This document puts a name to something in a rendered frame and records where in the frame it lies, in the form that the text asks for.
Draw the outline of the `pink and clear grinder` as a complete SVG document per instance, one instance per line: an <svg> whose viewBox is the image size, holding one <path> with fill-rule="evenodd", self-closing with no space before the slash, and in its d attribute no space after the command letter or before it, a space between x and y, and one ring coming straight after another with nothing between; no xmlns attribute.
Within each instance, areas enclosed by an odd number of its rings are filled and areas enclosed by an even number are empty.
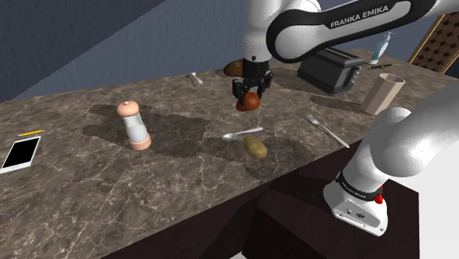
<svg viewBox="0 0 459 259"><path fill-rule="evenodd" d="M149 148L152 141L140 116L139 104L135 101L122 102L117 112L123 118L131 147L137 151Z"/></svg>

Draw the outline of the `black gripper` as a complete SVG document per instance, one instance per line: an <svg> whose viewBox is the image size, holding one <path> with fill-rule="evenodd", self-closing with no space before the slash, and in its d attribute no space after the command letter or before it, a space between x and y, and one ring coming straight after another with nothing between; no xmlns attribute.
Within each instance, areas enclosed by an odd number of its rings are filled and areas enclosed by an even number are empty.
<svg viewBox="0 0 459 259"><path fill-rule="evenodd" d="M245 95L251 87L257 87L257 95L261 99L267 88L270 88L273 79L269 62L255 62L243 59L243 79L232 81L232 94L239 103L244 103Z"/></svg>

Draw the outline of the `yellow-brown potato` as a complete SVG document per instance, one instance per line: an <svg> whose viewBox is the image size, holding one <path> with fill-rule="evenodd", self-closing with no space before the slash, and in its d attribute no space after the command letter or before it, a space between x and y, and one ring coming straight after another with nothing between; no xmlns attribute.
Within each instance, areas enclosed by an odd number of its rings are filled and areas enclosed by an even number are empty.
<svg viewBox="0 0 459 259"><path fill-rule="evenodd" d="M244 138L244 147L250 156L257 159L263 159L268 152L263 142L251 135Z"/></svg>

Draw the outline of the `silver fork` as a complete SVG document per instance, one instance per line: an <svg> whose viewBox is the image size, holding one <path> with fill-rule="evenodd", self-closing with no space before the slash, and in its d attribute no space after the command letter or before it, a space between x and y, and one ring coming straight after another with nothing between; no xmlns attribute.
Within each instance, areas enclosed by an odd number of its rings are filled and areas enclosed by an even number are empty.
<svg viewBox="0 0 459 259"><path fill-rule="evenodd" d="M326 126L321 124L317 119L314 118L314 116L310 113L306 114L306 118L308 121L310 121L312 124L316 125L317 127L321 127L323 130L325 130L330 136L332 136L337 142L339 142L342 146L349 148L349 144L340 139L336 134L334 134L331 130L329 130Z"/></svg>

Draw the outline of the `yellow pencil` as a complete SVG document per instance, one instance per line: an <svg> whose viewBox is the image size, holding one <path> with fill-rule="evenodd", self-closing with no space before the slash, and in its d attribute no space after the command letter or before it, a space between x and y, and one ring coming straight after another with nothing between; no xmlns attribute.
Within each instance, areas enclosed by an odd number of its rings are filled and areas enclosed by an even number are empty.
<svg viewBox="0 0 459 259"><path fill-rule="evenodd" d="M39 133L42 133L42 132L45 132L45 130L41 129L41 130L36 130L36 131L32 131L32 132L25 132L25 133L18 134L17 137L21 138L21 137L25 137L25 136L28 136L28 135L39 134Z"/></svg>

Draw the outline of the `dark robot stand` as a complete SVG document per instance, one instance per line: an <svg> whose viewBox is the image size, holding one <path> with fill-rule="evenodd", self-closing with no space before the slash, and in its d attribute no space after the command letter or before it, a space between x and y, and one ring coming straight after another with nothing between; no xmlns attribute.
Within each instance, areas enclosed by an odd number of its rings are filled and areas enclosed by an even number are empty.
<svg viewBox="0 0 459 259"><path fill-rule="evenodd" d="M334 217L322 194L327 180L296 171L270 185L255 208L246 259L419 259L419 195L383 186L388 227L380 237Z"/></svg>

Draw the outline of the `wooden frame with dark lattice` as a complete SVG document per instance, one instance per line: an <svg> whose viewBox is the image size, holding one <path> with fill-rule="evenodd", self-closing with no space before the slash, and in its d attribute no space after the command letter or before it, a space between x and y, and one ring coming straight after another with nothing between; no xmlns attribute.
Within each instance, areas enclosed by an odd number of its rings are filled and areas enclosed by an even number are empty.
<svg viewBox="0 0 459 259"><path fill-rule="evenodd" d="M436 18L408 63L444 74L459 57L459 12Z"/></svg>

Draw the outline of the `black toaster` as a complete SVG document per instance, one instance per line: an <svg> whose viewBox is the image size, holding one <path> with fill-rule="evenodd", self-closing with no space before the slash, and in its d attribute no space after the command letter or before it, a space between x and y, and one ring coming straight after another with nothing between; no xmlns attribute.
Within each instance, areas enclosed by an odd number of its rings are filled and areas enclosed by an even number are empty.
<svg viewBox="0 0 459 259"><path fill-rule="evenodd" d="M362 57L335 48L326 48L304 59L297 76L328 95L351 90L364 64Z"/></svg>

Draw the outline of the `silver spoon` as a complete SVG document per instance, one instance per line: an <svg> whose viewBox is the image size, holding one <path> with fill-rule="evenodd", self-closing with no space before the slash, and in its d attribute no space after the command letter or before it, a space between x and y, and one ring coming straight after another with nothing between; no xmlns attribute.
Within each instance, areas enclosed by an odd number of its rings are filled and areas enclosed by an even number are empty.
<svg viewBox="0 0 459 259"><path fill-rule="evenodd" d="M252 129L241 131L241 132L227 133L225 135L222 135L221 138L223 140L225 140L225 141L233 141L233 140L235 140L237 138L238 135L251 133L251 132L259 132L261 130L263 130L262 127L255 127L255 128L252 128Z"/></svg>

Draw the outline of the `brown bread loaf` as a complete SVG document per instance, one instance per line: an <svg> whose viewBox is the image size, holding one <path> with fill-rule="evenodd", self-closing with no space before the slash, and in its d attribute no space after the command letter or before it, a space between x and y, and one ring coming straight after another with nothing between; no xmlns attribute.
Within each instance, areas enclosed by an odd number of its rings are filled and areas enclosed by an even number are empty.
<svg viewBox="0 0 459 259"><path fill-rule="evenodd" d="M235 60L228 63L223 70L224 74L228 77L242 77L243 74L243 60Z"/></svg>

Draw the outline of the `reddish brown round fruit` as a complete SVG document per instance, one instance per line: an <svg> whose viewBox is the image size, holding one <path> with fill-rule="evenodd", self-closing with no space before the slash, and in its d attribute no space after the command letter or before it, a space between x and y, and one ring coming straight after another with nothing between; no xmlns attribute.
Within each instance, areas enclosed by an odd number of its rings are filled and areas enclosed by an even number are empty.
<svg viewBox="0 0 459 259"><path fill-rule="evenodd" d="M243 104L239 101L236 102L236 109L239 111L256 110L260 106L260 98L255 92L248 92L245 94Z"/></svg>

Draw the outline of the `beige hexagonal cup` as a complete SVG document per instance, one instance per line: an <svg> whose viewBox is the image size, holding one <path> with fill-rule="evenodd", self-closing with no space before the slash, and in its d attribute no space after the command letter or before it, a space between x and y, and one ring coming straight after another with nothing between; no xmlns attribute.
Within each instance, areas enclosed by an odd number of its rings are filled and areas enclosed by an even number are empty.
<svg viewBox="0 0 459 259"><path fill-rule="evenodd" d="M393 74L380 74L375 80L360 108L368 114L378 115L398 94L405 80Z"/></svg>

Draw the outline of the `white and blue pump bottle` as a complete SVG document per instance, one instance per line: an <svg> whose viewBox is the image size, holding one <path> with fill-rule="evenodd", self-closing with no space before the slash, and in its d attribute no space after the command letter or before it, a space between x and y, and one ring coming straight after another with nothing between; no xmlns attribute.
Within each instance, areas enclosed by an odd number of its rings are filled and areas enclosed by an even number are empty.
<svg viewBox="0 0 459 259"><path fill-rule="evenodd" d="M382 56L384 51L387 49L387 46L388 46L389 40L391 39L392 34L394 33L387 32L383 40L381 40L377 44L377 47L375 48L374 53L369 61L369 65L375 65L378 63L379 58Z"/></svg>

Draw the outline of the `white phone with black screen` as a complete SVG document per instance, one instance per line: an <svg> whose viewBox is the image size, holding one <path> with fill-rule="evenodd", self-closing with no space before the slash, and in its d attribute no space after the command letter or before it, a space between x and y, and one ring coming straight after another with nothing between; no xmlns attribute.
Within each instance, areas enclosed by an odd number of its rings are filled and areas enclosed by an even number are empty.
<svg viewBox="0 0 459 259"><path fill-rule="evenodd" d="M0 174L29 168L32 165L40 139L40 136L35 136L15 141L0 167Z"/></svg>

